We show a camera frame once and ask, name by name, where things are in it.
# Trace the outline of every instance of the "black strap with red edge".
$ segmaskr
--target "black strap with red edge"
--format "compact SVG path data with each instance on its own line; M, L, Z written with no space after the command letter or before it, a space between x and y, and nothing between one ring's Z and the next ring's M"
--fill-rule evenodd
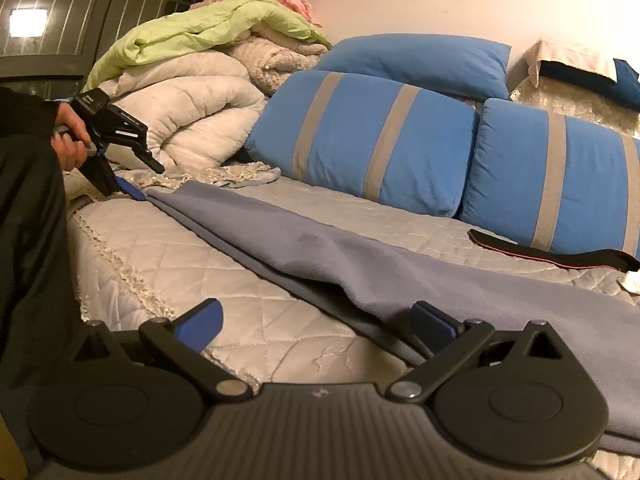
M590 253L553 254L548 251L525 247L495 236L469 229L469 239L485 249L499 253L517 256L526 260L537 260L555 264L563 269L593 269L593 267L610 267L620 272L636 272L640 269L640 262L630 254L617 249L602 249Z

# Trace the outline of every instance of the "gray-blue blanket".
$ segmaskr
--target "gray-blue blanket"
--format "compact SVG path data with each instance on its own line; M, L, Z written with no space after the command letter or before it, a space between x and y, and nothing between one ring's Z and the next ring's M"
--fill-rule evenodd
M640 309L587 290L457 266L327 226L229 190L187 182L149 200L259 276L412 365L430 356L409 309L425 300L498 330L545 319L609 404L603 447L640 454Z

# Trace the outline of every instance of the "white cloth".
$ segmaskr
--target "white cloth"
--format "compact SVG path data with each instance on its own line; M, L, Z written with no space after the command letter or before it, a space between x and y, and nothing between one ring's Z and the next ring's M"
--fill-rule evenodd
M640 294L640 272L630 270L618 282L627 292Z
M524 59L529 65L529 77L536 88L542 61L557 61L586 72L600 74L613 82L618 80L616 64L612 57L580 44L540 38L524 53Z

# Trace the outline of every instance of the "screw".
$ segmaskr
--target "screw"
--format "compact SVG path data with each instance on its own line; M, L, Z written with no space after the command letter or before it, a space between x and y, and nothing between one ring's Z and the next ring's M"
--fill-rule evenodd
M249 389L247 383L243 383L238 379L227 379L216 384L216 391L227 397L238 397L246 393Z
M398 381L391 386L391 393L401 399L413 399L422 393L422 387L411 381Z

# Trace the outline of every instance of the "cushion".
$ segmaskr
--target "cushion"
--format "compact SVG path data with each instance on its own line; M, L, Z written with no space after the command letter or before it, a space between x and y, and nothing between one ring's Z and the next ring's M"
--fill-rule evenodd
M245 147L312 186L416 213L460 206L478 114L455 99L358 74L293 74Z
M604 76L556 61L543 61L540 64L540 75L586 88L622 107L640 112L638 72L623 59L614 59L613 62L616 65L616 74L618 76L618 81L615 83Z
M342 40L317 70L374 75L443 94L509 99L509 45L441 34L379 34Z
M546 110L488 100L460 219L559 254L638 253L638 142Z

